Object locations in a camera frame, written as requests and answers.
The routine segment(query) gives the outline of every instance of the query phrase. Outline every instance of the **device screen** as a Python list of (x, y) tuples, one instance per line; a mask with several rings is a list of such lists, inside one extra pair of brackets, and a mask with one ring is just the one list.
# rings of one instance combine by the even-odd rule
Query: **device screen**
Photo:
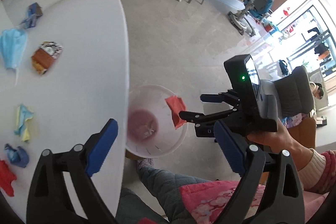
[(259, 95), (259, 89), (260, 89), (260, 81), (259, 81), (259, 76), (257, 73), (257, 70), (255, 68), (254, 62), (252, 60), (252, 58), (250, 58), (247, 62), (246, 62), (246, 69), (248, 71), (252, 86), (253, 86), (253, 91), (254, 91), (254, 95), (256, 97), (256, 99), (258, 99), (258, 95)]

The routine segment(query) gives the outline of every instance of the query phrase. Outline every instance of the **human hand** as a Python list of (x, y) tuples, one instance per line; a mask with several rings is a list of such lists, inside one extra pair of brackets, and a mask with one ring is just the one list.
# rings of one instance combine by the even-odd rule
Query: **human hand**
[(280, 119), (277, 120), (277, 124), (278, 132), (253, 132), (247, 138), (252, 142), (269, 146), (273, 153), (279, 153), (284, 149), (289, 150), (296, 141)]

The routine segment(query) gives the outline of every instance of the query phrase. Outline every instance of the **gray armchair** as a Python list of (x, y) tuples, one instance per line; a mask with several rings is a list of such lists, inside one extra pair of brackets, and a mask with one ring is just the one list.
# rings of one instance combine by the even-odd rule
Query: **gray armchair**
[(310, 90), (307, 70), (296, 67), (293, 72), (277, 81), (260, 80), (266, 95), (274, 95), (277, 100), (280, 119), (299, 113), (309, 114), (314, 109), (314, 98)]

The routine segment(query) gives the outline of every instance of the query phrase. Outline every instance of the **blue gripper pad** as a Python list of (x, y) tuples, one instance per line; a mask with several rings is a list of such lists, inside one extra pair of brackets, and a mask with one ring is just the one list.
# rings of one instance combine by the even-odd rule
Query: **blue gripper pad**
[(91, 150), (87, 157), (87, 166), (85, 172), (89, 177), (98, 173), (102, 166), (112, 144), (114, 143), (118, 135), (118, 123), (116, 120), (112, 120), (105, 131), (100, 136), (95, 147)]
[(229, 128), (218, 121), (214, 125), (215, 138), (222, 149), (226, 160), (229, 162), (233, 172), (238, 173), (241, 177), (246, 172), (245, 154), (239, 148), (237, 143), (229, 134)]

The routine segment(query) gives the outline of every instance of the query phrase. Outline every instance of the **gray pants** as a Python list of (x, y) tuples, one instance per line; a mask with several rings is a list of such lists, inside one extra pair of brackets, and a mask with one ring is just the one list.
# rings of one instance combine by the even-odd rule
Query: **gray pants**
[(179, 187), (208, 180), (174, 174), (153, 167), (141, 168), (138, 175), (147, 190), (157, 198), (169, 222), (148, 207), (134, 192), (122, 188), (115, 216), (119, 224), (137, 224), (142, 218), (148, 218), (157, 224), (196, 224), (183, 205)]

